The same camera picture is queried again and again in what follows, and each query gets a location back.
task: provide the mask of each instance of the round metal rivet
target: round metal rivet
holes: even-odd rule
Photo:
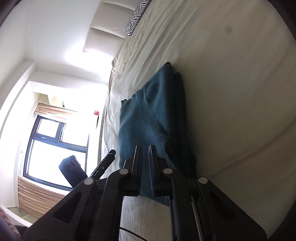
[[[173,173],[173,170],[172,170],[171,168],[165,168],[165,169],[163,170],[163,173],[164,173],[164,174],[172,174],[172,173]]]
[[[87,178],[84,180],[85,185],[91,185],[93,182],[94,182],[94,180],[92,178]]]
[[[121,175],[125,175],[125,174],[128,174],[128,170],[125,169],[125,168],[123,168],[123,169],[120,169],[119,173],[120,173]]]
[[[198,179],[198,181],[201,183],[201,184],[206,184],[207,183],[207,178],[206,177],[200,177]]]

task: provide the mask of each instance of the blue towel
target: blue towel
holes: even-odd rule
[[[143,147],[140,194],[168,206],[168,197],[154,197],[151,190],[148,147],[183,175],[196,178],[196,158],[186,136],[186,102],[180,73],[167,62],[131,99],[121,102],[119,149],[122,168]]]

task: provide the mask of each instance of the window pane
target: window pane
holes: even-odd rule
[[[71,187],[59,169],[63,159],[74,155],[84,170],[85,153],[72,151],[65,148],[53,146],[37,140],[33,140],[31,155],[28,166],[28,174],[32,177]]]
[[[62,135],[62,142],[87,146],[89,131],[86,126],[77,123],[68,123],[65,125]]]
[[[59,127],[59,122],[56,122],[53,120],[41,119],[37,133],[55,138],[58,127]]]

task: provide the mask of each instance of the zebra print pillow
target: zebra print pillow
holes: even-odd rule
[[[139,6],[136,8],[132,18],[129,20],[126,26],[126,32],[129,36],[132,35],[133,31],[135,30],[137,24],[139,23],[141,17],[143,16],[145,10],[147,9],[151,1],[152,0],[142,0]]]

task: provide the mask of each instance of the mattress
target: mattress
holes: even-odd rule
[[[121,100],[165,63],[181,73],[197,175],[270,236],[296,198],[296,42],[266,0],[153,0],[114,59],[102,156],[117,151]],[[121,226],[171,240],[169,208],[124,198]],[[122,240],[134,240],[121,231]]]

